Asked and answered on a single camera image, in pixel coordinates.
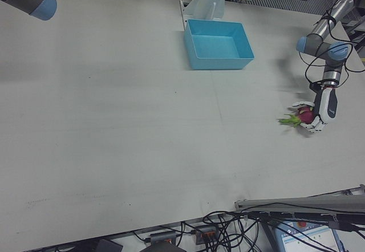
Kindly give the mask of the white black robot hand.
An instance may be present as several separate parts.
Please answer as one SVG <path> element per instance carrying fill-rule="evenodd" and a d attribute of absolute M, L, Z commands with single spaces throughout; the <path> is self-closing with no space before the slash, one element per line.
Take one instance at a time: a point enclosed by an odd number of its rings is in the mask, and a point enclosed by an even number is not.
<path fill-rule="evenodd" d="M 328 123 L 332 123 L 336 117 L 337 97 L 335 88 L 325 87 L 316 93 L 314 102 L 299 101 L 291 107 L 300 109 L 311 109 L 313 119 L 310 123 L 300 123 L 299 125 L 311 133 L 321 132 Z"/>

